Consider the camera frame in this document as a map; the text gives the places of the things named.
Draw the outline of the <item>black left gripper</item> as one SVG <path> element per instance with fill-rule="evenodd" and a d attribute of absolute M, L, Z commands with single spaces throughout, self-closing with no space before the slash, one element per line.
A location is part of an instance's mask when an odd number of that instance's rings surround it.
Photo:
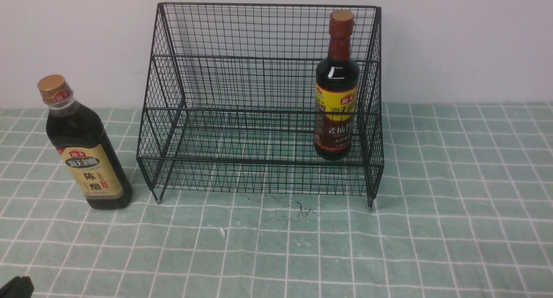
<path fill-rule="evenodd" d="M 29 276 L 15 276 L 2 286 L 0 298 L 31 298 L 35 286 Z"/>

